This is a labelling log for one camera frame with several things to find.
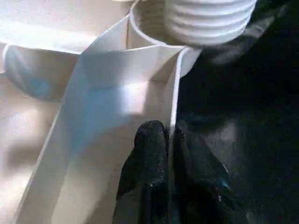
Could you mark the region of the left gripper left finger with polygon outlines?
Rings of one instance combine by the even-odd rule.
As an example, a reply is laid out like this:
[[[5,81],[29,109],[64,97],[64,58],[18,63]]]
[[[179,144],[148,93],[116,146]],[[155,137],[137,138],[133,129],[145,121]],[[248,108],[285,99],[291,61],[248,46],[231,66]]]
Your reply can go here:
[[[139,126],[133,150],[121,170],[113,223],[167,223],[167,155],[162,122],[150,120]]]

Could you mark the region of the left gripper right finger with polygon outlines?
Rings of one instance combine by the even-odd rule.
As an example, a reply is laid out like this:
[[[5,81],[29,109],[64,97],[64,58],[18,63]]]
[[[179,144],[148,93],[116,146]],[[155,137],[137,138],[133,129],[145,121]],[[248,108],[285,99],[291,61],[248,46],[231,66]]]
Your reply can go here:
[[[228,173],[204,139],[187,127],[176,127],[173,169],[181,223],[233,223],[236,199]]]

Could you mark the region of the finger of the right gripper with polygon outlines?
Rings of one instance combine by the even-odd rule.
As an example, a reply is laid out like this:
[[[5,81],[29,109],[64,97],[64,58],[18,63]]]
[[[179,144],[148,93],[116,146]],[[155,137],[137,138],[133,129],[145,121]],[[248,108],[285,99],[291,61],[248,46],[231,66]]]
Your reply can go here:
[[[286,4],[256,4],[250,21],[241,35],[232,41],[203,50],[203,60],[212,65],[225,65],[236,61],[265,33]]]

